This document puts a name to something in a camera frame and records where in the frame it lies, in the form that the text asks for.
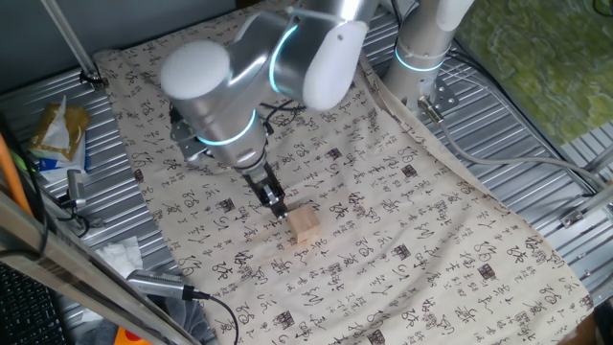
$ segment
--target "cable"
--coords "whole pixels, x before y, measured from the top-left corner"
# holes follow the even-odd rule
[[[193,298],[194,299],[204,299],[204,300],[211,300],[214,302],[219,303],[223,308],[225,308],[228,312],[230,312],[230,316],[232,316],[232,320],[234,321],[235,324],[235,330],[236,330],[236,337],[234,339],[234,345],[238,344],[238,320],[237,317],[234,315],[234,313],[232,312],[232,310],[230,309],[230,307],[228,307],[228,305],[226,305],[225,303],[221,302],[220,300],[216,299],[215,297],[211,296],[208,293],[204,293],[202,291],[197,291],[195,290],[193,292]]]
[[[580,168],[574,164],[565,162],[563,160],[555,159],[555,158],[549,158],[549,157],[516,157],[516,158],[510,158],[510,159],[477,158],[473,155],[470,155],[469,153],[464,151],[462,148],[460,148],[460,146],[456,143],[456,141],[451,136],[451,133],[449,133],[449,130],[447,129],[447,126],[445,125],[444,122],[439,123],[439,127],[441,128],[441,131],[443,132],[444,136],[447,138],[447,140],[449,141],[449,144],[453,147],[453,149],[455,149],[455,151],[457,151],[463,158],[471,162],[479,163],[479,164],[487,164],[487,165],[519,164],[519,163],[526,163],[526,162],[549,163],[549,164],[553,164],[553,165],[556,165],[562,168],[570,169],[596,182],[601,188],[603,189],[607,188],[607,185],[604,182],[602,182],[597,176],[587,171],[586,169]]]
[[[0,113],[0,134],[2,134],[3,136],[6,136],[13,142],[13,146],[14,146],[13,151],[16,152],[17,155],[24,161],[24,164],[26,165],[26,171],[28,175],[30,176],[30,180],[32,181],[32,184],[34,186],[34,191],[36,193],[36,203],[38,204],[38,211],[39,211],[38,220],[42,222],[42,229],[40,233],[40,245],[38,246],[38,254],[42,256],[45,251],[45,247],[47,246],[47,239],[49,238],[49,221],[47,220],[48,215],[45,210],[45,203],[42,198],[42,192],[40,191],[40,186],[38,186],[38,182],[36,181],[36,176],[34,175],[34,167],[30,159],[26,157],[26,154],[21,148],[21,145],[19,144],[19,141],[17,140],[17,138],[15,138],[14,135],[12,134],[11,128],[6,123],[4,114],[2,113]]]
[[[2,165],[4,175],[7,177],[7,182],[9,183],[9,188],[11,189],[12,199],[15,201],[15,203],[17,203],[17,205],[19,205],[19,207],[33,217],[34,214],[32,213],[32,209],[30,208],[30,204],[26,198],[26,193],[23,190],[23,185],[19,179],[19,173],[17,173],[17,168],[12,161],[11,151],[9,150],[7,142],[4,140],[2,134],[0,134],[0,165]]]
[[[58,221],[70,221],[77,217],[77,211],[75,210],[75,206],[70,208],[70,217],[69,218],[58,218]]]
[[[60,206],[65,207],[68,203],[72,203],[72,201],[66,201],[65,203],[62,203]],[[78,238],[82,238],[83,236],[87,235],[87,233],[89,232],[89,220],[77,214],[77,208],[75,207],[74,204],[71,205],[70,207],[70,217],[69,218],[58,218],[57,221],[71,221],[74,219],[78,219],[82,223],[83,232],[77,235]]]
[[[0,260],[18,255],[23,256],[32,261],[40,259],[40,256],[31,250],[9,249],[0,251]]]
[[[292,118],[288,122],[286,122],[285,124],[272,123],[272,124],[275,124],[277,126],[281,126],[281,125],[287,126],[287,125],[291,124],[296,119],[296,116],[298,116],[298,111],[301,111],[301,110],[304,110],[304,109],[307,108],[304,105],[299,105],[299,106],[295,106],[295,107],[292,107],[292,108],[286,108],[285,107],[286,105],[288,105],[288,104],[290,104],[292,102],[294,102],[294,101],[293,100],[289,100],[289,101],[287,101],[287,102],[285,102],[285,103],[283,103],[283,104],[281,104],[279,106],[274,106],[274,105],[267,104],[267,103],[261,103],[262,106],[272,108],[272,111],[270,111],[270,113],[264,119],[264,122],[263,122],[264,126],[269,128],[270,130],[272,130],[272,127],[270,126],[270,124],[271,124],[270,119],[272,118],[272,116],[275,115],[277,113],[277,111],[290,111],[290,112],[293,113],[293,116],[292,116]]]
[[[400,16],[400,10],[398,9],[398,3],[396,0],[391,0],[392,9],[394,10],[394,16],[396,17],[396,21],[398,22],[398,29],[400,30],[400,26],[402,25],[402,17]]]
[[[83,236],[87,235],[87,233],[89,232],[89,220],[87,220],[87,218],[85,218],[83,216],[79,216],[79,215],[77,215],[77,218],[80,219],[80,221],[83,222],[83,227],[85,228],[85,229],[83,229],[82,233],[77,235],[77,237],[81,239]]]
[[[598,15],[601,15],[603,17],[613,17],[613,1],[609,0],[609,9],[611,10],[611,13],[604,13],[598,10],[598,8],[596,7],[596,1],[599,0],[592,0],[592,9],[594,10],[594,12]]]
[[[478,72],[480,72],[481,74],[486,76],[486,78],[488,78],[488,80],[491,81],[494,84],[494,86],[500,91],[500,93],[503,94],[503,96],[511,103],[511,105],[515,109],[517,109],[522,114],[522,116],[525,117],[525,114],[521,111],[521,109],[517,106],[517,104],[512,100],[512,98],[505,91],[505,89],[502,87],[502,85],[496,80],[496,78],[490,72],[488,72],[488,70],[486,70],[483,66],[479,65],[479,63],[477,61],[475,61],[474,58],[472,58],[471,56],[469,56],[469,55],[467,55],[465,53],[458,52],[458,51],[449,51],[448,55],[451,58],[455,58],[458,61],[465,63],[466,65],[474,68],[475,70],[477,70]],[[474,82],[472,80],[468,80],[468,79],[466,79],[466,78],[464,78],[462,76],[458,76],[457,74],[451,74],[450,72],[445,71],[443,69],[442,69],[442,71],[445,72],[446,74],[452,76],[452,77],[456,77],[456,78],[462,79],[464,81],[468,81],[468,82],[472,82],[472,83],[477,84],[476,82]],[[502,101],[493,92],[491,92],[491,91],[489,91],[489,92],[490,92],[490,94],[492,96],[494,96],[496,99],[498,99],[498,102],[503,104]],[[444,133],[444,134],[447,137],[447,140],[449,140],[449,143],[451,144],[452,141],[453,141],[453,138],[451,138],[450,135],[447,135],[448,132]],[[566,161],[563,161],[563,160],[557,159],[557,158],[517,157],[517,158],[511,159],[511,160],[517,160],[517,161],[511,162],[511,163],[493,163],[494,160],[485,160],[485,159],[476,158],[474,156],[471,156],[467,152],[465,152],[462,149],[460,149],[460,147],[458,147],[457,144],[454,146],[454,149],[456,149],[458,151],[458,153],[461,154],[462,157],[464,157],[465,159],[467,159],[469,161],[472,161],[472,162],[475,162],[475,163],[480,163],[480,162],[477,162],[477,161],[474,160],[474,159],[480,159],[481,161],[490,161],[491,162],[491,163],[480,163],[480,164],[499,165],[499,164],[516,164],[516,163],[519,163],[521,161],[524,161],[524,162],[533,161],[533,162],[541,162],[541,163],[549,163],[549,164],[553,164],[553,165],[558,165],[558,166],[570,169],[570,170],[572,170],[575,173],[578,173],[580,175],[583,175],[584,177],[587,177],[587,178],[593,180],[594,182],[596,182],[599,185],[599,187],[601,187],[603,189],[608,187],[597,176],[595,176],[593,173],[587,171],[586,169],[583,169],[583,168],[578,167],[578,166],[576,166],[576,165],[574,165],[572,163],[568,163]]]
[[[304,105],[294,106],[294,107],[291,107],[291,108],[286,108],[286,107],[281,106],[281,105],[280,106],[275,106],[275,105],[268,104],[268,103],[260,103],[260,105],[263,106],[263,107],[267,107],[269,109],[277,109],[277,110],[282,110],[282,111],[294,111],[294,110],[304,110],[304,109],[307,109],[307,107],[304,106]]]

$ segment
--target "paper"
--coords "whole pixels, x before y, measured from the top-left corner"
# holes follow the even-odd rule
[[[107,244],[101,249],[96,249],[96,254],[119,274],[126,278],[135,269],[143,269],[143,259],[138,246],[138,240],[135,236],[119,241],[117,243]],[[86,309],[83,310],[81,321],[91,322],[102,320],[102,317],[97,313]]]
[[[54,120],[49,124],[47,133],[45,133],[45,137],[42,139],[42,145],[56,149],[68,149],[70,145],[70,135],[68,134],[66,120],[64,119],[65,112],[66,96],[61,100],[59,109],[56,110]]]

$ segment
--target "metal pole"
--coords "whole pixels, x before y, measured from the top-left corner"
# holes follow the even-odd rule
[[[40,0],[40,2],[51,16],[51,19],[56,23],[57,29],[64,37],[64,40],[66,40],[70,50],[73,51],[75,58],[79,61],[79,65],[83,69],[85,76],[91,80],[99,80],[100,76],[98,75],[98,70],[96,69],[94,61],[87,55],[82,44],[80,44],[79,38],[73,31],[73,28],[70,27],[68,20],[66,20],[56,0]]]
[[[613,145],[604,149],[599,155],[597,155],[591,162],[587,163],[585,169],[591,173],[599,173],[602,169],[606,168],[613,161]]]

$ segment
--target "cloth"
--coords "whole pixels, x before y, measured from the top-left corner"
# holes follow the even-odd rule
[[[236,172],[208,158],[185,162],[170,140],[161,60],[188,41],[229,43],[248,15],[282,5],[97,58],[153,218],[183,274],[233,308],[242,341],[550,344],[570,332],[592,308],[579,279],[379,89],[364,59],[334,109],[271,121],[269,162],[289,208],[315,208],[316,241],[297,244]],[[226,311],[204,308],[231,344]]]

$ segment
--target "metal grating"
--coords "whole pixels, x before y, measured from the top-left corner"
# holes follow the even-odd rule
[[[90,167],[89,174],[83,177],[87,206],[79,213],[103,219],[104,229],[92,229],[83,240],[97,249],[136,236],[145,269],[178,274],[176,263],[138,190],[103,90],[95,90],[89,83],[81,84],[79,70],[75,70],[0,97],[0,110],[25,143],[32,136],[45,104],[58,103],[63,95],[69,104],[83,106],[91,116],[86,132]],[[65,179],[40,182],[52,196],[66,193]],[[64,297],[59,303],[64,309],[67,327],[75,329],[81,325],[82,307]],[[78,335],[86,329],[79,327],[73,332]]]
[[[380,76],[394,55],[396,36],[394,17],[379,8],[367,34],[364,51]],[[480,81],[473,77],[474,70],[451,60],[443,69],[461,76],[443,74],[445,82],[460,99],[459,107],[445,114],[445,118],[449,130],[465,150],[491,158],[553,155],[539,134],[526,126],[509,104],[501,103],[479,84]],[[62,95],[67,96],[70,104],[85,107],[92,116],[86,134],[86,149],[91,160],[90,172],[84,178],[87,206],[80,213],[102,218],[105,228],[92,231],[84,241],[98,248],[136,236],[145,269],[178,274],[176,263],[134,181],[109,100],[103,91],[95,90],[88,83],[81,84],[79,71],[75,70],[1,96],[0,109],[8,115],[16,134],[25,142],[32,135],[45,104],[59,102]],[[434,125],[427,125],[445,142]],[[609,254],[613,249],[613,228],[604,213],[594,214],[569,229],[559,222],[565,213],[584,201],[584,190],[568,173],[540,164],[499,167],[464,163],[498,198],[557,248],[593,292],[595,303],[611,295],[610,286],[597,288],[613,271]],[[66,190],[66,181],[45,183],[45,188],[53,196],[59,196]],[[76,334],[83,332],[86,326],[80,320],[81,307],[65,298],[60,303],[66,310],[68,327],[75,328]]]

